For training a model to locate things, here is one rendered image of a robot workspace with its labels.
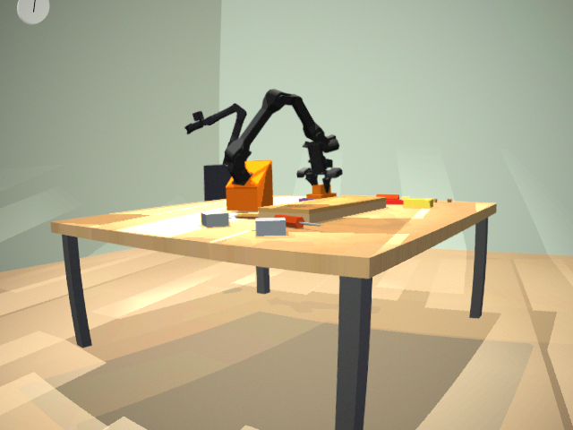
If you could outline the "yellow rectangular block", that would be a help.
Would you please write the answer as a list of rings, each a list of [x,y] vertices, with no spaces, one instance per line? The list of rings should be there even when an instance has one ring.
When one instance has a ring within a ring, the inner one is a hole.
[[[432,198],[407,198],[403,200],[403,207],[430,209],[433,207]]]

